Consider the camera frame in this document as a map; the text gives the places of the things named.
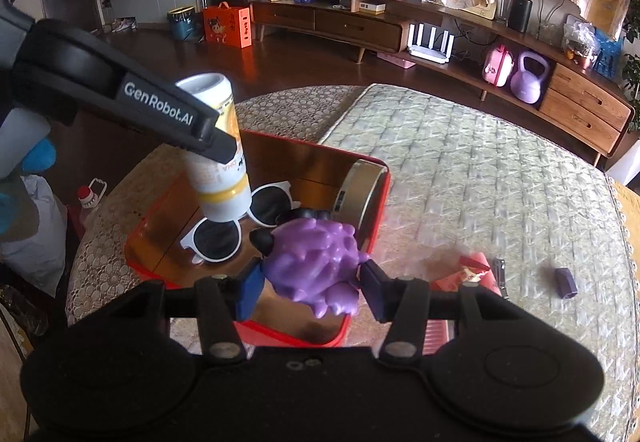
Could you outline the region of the blue gloved hand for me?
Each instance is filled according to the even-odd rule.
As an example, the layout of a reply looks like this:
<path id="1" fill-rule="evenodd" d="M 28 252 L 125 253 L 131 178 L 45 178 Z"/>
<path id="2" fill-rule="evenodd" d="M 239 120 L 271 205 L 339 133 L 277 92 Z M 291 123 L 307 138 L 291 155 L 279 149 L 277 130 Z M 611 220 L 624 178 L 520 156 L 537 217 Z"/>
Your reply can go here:
<path id="1" fill-rule="evenodd" d="M 39 226 L 40 173 L 51 168 L 56 151 L 48 138 L 39 141 L 17 166 L 1 179 L 1 241 L 17 242 L 34 236 Z"/>

